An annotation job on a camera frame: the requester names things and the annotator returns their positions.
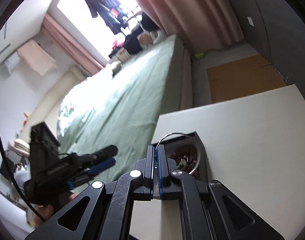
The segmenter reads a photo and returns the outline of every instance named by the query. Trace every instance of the hanging clothes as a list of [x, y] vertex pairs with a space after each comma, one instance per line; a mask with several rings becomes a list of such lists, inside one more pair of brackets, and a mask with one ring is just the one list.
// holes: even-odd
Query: hanging clothes
[[128, 26], [122, 19], [127, 14], [121, 8], [118, 0], [85, 0], [85, 2], [91, 16], [96, 18], [99, 14], [114, 35], [120, 33], [120, 28]]

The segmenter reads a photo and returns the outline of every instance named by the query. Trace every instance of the metal wire handle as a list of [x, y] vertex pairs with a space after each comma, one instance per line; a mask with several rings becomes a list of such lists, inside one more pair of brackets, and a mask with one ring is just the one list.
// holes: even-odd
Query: metal wire handle
[[[167, 134], [166, 134], [163, 138], [161, 138], [161, 139], [159, 140], [159, 142], [157, 143], [156, 149], [155, 149], [155, 154], [156, 154], [156, 152], [157, 152], [157, 148], [158, 148], [158, 146], [160, 145], [160, 143], [162, 143], [162, 141], [163, 141], [165, 138], [167, 138], [168, 136], [173, 135], [173, 134], [184, 135], [184, 136], [187, 136], [188, 138], [191, 138], [191, 137], [192, 137], [192, 136], [190, 136], [189, 134], [187, 134], [187, 133], [182, 133], [182, 132], [171, 132], [171, 133], [167, 133]], [[199, 163], [200, 163], [200, 153], [197, 154], [197, 162], [196, 162], [194, 168], [191, 170], [191, 172], [190, 172], [189, 174], [193, 174], [193, 173], [195, 172], [195, 170], [196, 170], [196, 169], [198, 168], [198, 166], [199, 166]]]

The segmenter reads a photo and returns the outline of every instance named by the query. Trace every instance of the light switch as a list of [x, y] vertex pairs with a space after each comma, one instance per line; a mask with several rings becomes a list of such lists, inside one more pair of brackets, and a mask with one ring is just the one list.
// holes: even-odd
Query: light switch
[[251, 26], [254, 26], [254, 22], [252, 21], [252, 18], [247, 17], [247, 19], [248, 19], [248, 21], [249, 21], [249, 24], [250, 24]]

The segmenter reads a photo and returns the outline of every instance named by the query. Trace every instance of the bright window light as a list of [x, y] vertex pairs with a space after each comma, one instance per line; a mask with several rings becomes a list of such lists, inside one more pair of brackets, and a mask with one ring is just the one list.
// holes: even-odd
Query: bright window light
[[[126, 13], [134, 10], [138, 6], [135, 0], [119, 1]], [[109, 60], [108, 55], [111, 53], [112, 44], [116, 37], [99, 15], [96, 18], [91, 17], [85, 0], [60, 0], [57, 7], [99, 53], [106, 60]]]

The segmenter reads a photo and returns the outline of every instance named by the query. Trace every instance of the metal pivot bolt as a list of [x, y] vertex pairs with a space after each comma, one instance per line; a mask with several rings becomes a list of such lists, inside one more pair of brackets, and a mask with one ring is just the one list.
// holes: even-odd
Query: metal pivot bolt
[[211, 181], [211, 186], [212, 187], [219, 187], [220, 185], [221, 185], [221, 183], [216, 179]]
[[180, 176], [180, 175], [182, 175], [183, 172], [181, 170], [173, 170], [171, 173], [174, 176]]
[[93, 186], [93, 188], [96, 188], [96, 189], [101, 188], [103, 186], [101, 181], [95, 181], [91, 185]]
[[130, 175], [133, 178], [137, 178], [137, 177], [139, 177], [141, 175], [141, 171], [133, 170], [133, 171], [130, 172]]

